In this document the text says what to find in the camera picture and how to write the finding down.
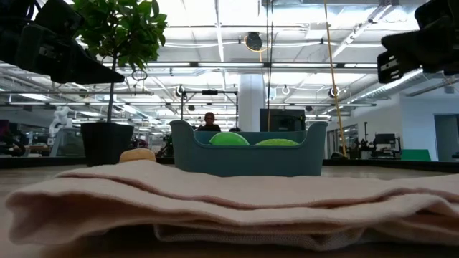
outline teal basket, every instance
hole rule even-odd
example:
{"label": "teal basket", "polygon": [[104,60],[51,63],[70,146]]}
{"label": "teal basket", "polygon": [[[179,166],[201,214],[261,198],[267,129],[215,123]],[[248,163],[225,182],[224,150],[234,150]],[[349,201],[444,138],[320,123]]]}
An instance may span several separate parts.
{"label": "teal basket", "polygon": [[[250,146],[215,146],[217,132],[194,132],[186,121],[172,121],[175,166],[188,172],[216,176],[320,176],[327,123],[312,124],[308,131],[237,132]],[[288,139],[297,146],[256,146],[262,140]]]}

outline white robot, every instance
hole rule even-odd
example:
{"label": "white robot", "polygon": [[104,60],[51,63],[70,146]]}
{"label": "white robot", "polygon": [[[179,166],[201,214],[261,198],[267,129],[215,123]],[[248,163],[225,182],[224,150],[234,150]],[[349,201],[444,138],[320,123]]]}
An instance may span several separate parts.
{"label": "white robot", "polygon": [[57,132],[60,128],[71,128],[73,126],[72,118],[68,118],[67,114],[72,112],[69,107],[57,107],[54,113],[55,118],[49,125],[48,145],[53,145]]}

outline yellow pole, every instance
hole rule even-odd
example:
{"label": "yellow pole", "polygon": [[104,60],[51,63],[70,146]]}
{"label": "yellow pole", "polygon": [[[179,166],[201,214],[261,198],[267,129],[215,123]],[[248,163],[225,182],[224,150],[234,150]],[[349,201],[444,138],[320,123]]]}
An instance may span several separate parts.
{"label": "yellow pole", "polygon": [[338,103],[338,90],[336,89],[336,83],[335,83],[333,56],[331,53],[331,37],[330,37],[330,27],[328,24],[327,0],[323,0],[323,5],[325,6],[325,19],[326,19],[327,36],[328,36],[328,54],[330,55],[330,68],[331,68],[331,81],[333,83],[333,94],[335,95],[335,106],[336,106],[336,112],[338,113],[339,131],[341,132],[341,143],[343,144],[343,155],[347,157],[346,141],[344,140],[343,124],[341,123],[341,111],[339,110],[339,103]]}

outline lime green ball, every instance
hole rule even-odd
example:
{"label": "lime green ball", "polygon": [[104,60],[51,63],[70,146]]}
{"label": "lime green ball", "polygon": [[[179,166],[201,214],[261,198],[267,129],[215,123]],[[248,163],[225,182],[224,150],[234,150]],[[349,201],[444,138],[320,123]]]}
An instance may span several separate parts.
{"label": "lime green ball", "polygon": [[297,146],[298,143],[287,139],[270,139],[257,143],[258,146]]}
{"label": "lime green ball", "polygon": [[240,145],[240,146],[246,146],[250,145],[247,140],[245,140],[244,137],[241,135],[238,135],[237,133],[232,133],[232,132],[223,132],[223,133],[218,133],[210,139],[210,144],[212,145]]}

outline folded towel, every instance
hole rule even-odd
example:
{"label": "folded towel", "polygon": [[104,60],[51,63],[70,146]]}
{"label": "folded towel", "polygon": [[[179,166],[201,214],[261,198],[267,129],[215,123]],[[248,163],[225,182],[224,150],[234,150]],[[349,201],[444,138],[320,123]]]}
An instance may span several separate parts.
{"label": "folded towel", "polygon": [[63,244],[139,224],[163,241],[319,251],[388,240],[459,244],[459,175],[220,178],[133,161],[60,173],[11,193],[6,206],[16,244]]}

